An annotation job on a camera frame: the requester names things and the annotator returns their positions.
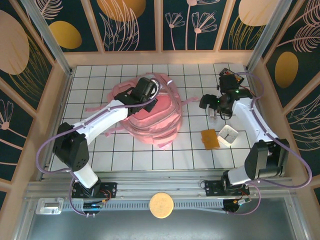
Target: round yellow cracker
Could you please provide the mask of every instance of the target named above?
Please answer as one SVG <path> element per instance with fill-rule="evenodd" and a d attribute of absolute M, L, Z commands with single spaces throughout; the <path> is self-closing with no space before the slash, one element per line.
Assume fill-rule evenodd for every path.
<path fill-rule="evenodd" d="M 174 201 L 168 194 L 158 192 L 151 198 L 149 208 L 156 218 L 164 219 L 168 217 L 174 209 Z"/>

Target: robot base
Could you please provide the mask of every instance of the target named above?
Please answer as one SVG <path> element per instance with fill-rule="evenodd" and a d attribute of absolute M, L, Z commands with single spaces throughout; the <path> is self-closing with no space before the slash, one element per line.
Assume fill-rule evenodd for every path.
<path fill-rule="evenodd" d="M 116 182 L 102 182 L 100 184 L 99 191 L 94 196 L 95 199 L 105 199 L 107 194 L 108 198 L 114 199 L 117 194 L 117 183 Z M 72 191 L 72 198 L 73 199 L 91 199 L 92 196 L 88 195 L 80 183 L 76 182 L 73 184 L 73 191 Z"/>
<path fill-rule="evenodd" d="M 249 188 L 246 188 L 245 185 L 232 186 L 230 189 L 226 189 L 221 180 L 216 181 L 204 181 L 204 189 L 207 197 L 224 197 L 224 196 L 242 196 L 250 195 Z"/>

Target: dark teal wallpaper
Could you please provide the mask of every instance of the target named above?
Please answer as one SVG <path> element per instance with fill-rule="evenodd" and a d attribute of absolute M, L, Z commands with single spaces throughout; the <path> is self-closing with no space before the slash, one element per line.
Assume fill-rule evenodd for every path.
<path fill-rule="evenodd" d="M 320 174 L 320 85 L 286 116 L 301 157 Z"/>
<path fill-rule="evenodd" d="M 12 180 L 33 118 L 0 90 L 0 179 Z"/>
<path fill-rule="evenodd" d="M 63 52 L 98 51 L 80 0 L 34 0 L 34 2 Z"/>
<path fill-rule="evenodd" d="M 226 0 L 164 0 L 163 50 L 212 50 L 225 6 Z"/>
<path fill-rule="evenodd" d="M 236 0 L 221 50 L 253 50 L 278 0 Z"/>
<path fill-rule="evenodd" d="M 0 18 L 0 78 L 37 109 L 52 65 L 8 1 Z"/>
<path fill-rule="evenodd" d="M 274 40 L 276 38 L 276 36 L 279 34 L 280 30 L 282 29 L 283 25 L 285 24 L 287 18 L 289 17 L 292 9 L 294 8 L 294 6 L 296 5 L 297 3 L 297 0 L 292 0 L 291 4 L 290 4 L 290 7 L 288 9 L 288 11 L 286 12 L 286 14 L 284 15 L 282 21 L 281 21 L 281 24 L 279 25 L 277 31 L 275 31 L 274 35 L 272 36 L 272 39 L 270 40 L 269 44 L 266 46 L 263 54 L 262 54 L 262 57 L 264 58 L 266 56 L 266 54 L 268 53 L 271 45 L 274 43 Z"/>
<path fill-rule="evenodd" d="M 316 199 L 318 200 L 318 203 L 320 205 L 320 187 L 317 187 L 314 189 L 314 194 L 315 194 Z"/>
<path fill-rule="evenodd" d="M 156 50 L 154 0 L 90 0 L 104 50 Z"/>
<path fill-rule="evenodd" d="M 2 205 L 4 204 L 6 195 L 7 193 L 5 191 L 0 191 L 0 211 L 1 211 Z"/>
<path fill-rule="evenodd" d="M 306 0 L 266 67 L 282 106 L 320 71 L 320 2 Z"/>

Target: white tile floor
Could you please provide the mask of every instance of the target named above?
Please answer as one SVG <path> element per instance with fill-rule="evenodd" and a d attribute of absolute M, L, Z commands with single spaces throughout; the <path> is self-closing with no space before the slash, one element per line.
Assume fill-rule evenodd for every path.
<path fill-rule="evenodd" d="M 244 71 L 241 64 L 234 63 L 78 66 L 62 121 L 73 124 L 89 117 L 92 113 L 85 112 L 85 108 L 105 105 L 107 94 L 114 85 L 147 72 L 169 74 L 182 100 L 201 98 L 204 94 L 219 95 L 217 84 L 223 68 L 233 72 Z M 246 78 L 242 85 L 249 87 Z M 215 129 L 218 134 L 225 124 L 239 131 L 235 142 L 231 147 L 221 143 L 220 149 L 205 150 L 201 131 Z M 120 131 L 109 137 L 101 134 L 90 144 L 89 163 L 96 172 L 229 169 L 243 165 L 249 151 L 247 133 L 237 116 L 227 121 L 219 118 L 213 126 L 207 111 L 199 108 L 196 101 L 183 107 L 183 124 L 166 151 L 141 143 L 125 131 Z M 51 171 L 64 167 L 56 157 L 52 158 L 49 166 Z"/>

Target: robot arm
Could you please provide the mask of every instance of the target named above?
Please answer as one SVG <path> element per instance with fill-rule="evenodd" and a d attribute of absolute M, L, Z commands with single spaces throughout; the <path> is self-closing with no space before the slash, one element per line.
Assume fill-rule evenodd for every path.
<path fill-rule="evenodd" d="M 215 95 L 206 94 L 202 97 L 199 107 L 206 109 L 209 105 L 209 108 L 217 111 L 220 115 L 237 118 L 244 125 L 251 147 L 243 166 L 223 173 L 221 177 L 223 190 L 238 189 L 244 183 L 258 178 L 283 176 L 288 151 L 270 139 L 257 122 L 252 113 L 252 94 L 247 89 L 239 89 L 234 75 L 222 76 L 219 80 L 222 96 L 218 98 Z M 253 110 L 267 132 L 278 139 L 255 105 L 253 105 Z M 286 139 L 279 141 L 289 146 Z"/>
<path fill-rule="evenodd" d="M 83 126 L 77 131 L 58 137 L 54 142 L 53 153 L 73 171 L 88 196 L 94 197 L 101 184 L 88 163 L 88 145 L 112 125 L 141 109 L 150 112 L 157 102 L 154 97 L 160 89 L 161 86 L 155 80 L 142 77 L 135 87 L 119 93 L 106 107 L 87 119 L 74 125 L 64 122 L 59 126 L 58 134 Z"/>

